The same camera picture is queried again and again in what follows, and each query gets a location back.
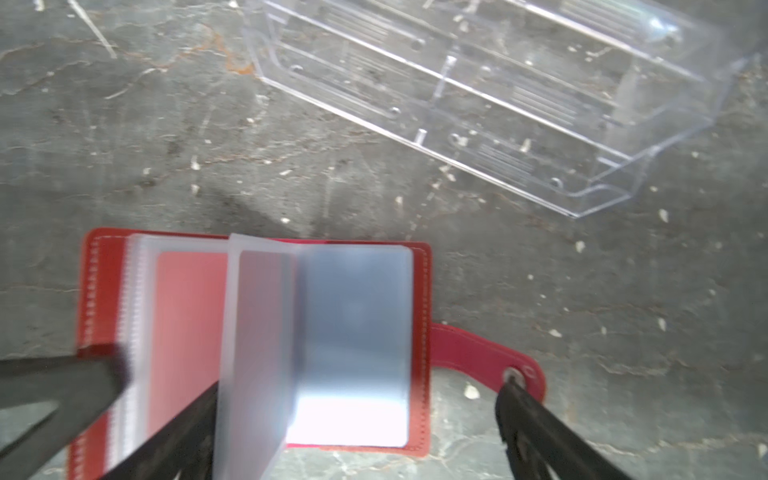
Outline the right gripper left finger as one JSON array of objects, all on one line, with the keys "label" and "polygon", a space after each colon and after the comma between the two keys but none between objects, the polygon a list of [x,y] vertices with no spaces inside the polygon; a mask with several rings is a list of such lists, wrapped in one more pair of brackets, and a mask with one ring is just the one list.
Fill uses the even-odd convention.
[{"label": "right gripper left finger", "polygon": [[218,384],[101,479],[212,479]]}]

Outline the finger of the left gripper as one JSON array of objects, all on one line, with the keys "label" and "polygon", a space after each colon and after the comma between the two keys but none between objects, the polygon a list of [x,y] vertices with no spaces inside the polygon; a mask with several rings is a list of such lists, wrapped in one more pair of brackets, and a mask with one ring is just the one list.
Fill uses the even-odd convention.
[{"label": "finger of the left gripper", "polygon": [[83,355],[1,361],[1,407],[51,401],[54,410],[1,449],[3,459],[50,459],[119,398],[126,360],[114,344]]}]

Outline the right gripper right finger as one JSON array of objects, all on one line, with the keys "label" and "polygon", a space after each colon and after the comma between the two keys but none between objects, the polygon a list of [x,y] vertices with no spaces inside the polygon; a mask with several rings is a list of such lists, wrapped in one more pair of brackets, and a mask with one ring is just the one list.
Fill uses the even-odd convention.
[{"label": "right gripper right finger", "polygon": [[630,480],[513,380],[498,392],[495,418],[516,479]]}]

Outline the red leather card holder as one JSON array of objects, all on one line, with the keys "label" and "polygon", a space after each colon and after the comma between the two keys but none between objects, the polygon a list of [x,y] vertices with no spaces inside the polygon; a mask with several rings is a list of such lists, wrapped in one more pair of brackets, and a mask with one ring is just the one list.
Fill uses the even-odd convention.
[{"label": "red leather card holder", "polygon": [[266,479],[289,448],[427,455],[437,367],[544,398],[536,361],[431,313],[423,242],[94,229],[78,353],[118,353],[127,384],[71,444],[68,475],[101,477],[206,390],[217,479]]}]

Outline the clear acrylic card stand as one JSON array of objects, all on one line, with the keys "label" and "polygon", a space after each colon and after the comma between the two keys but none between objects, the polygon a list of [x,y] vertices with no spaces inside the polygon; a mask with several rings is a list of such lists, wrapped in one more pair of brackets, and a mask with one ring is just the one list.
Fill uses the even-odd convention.
[{"label": "clear acrylic card stand", "polygon": [[763,1],[245,1],[265,83],[563,215],[712,125]]}]

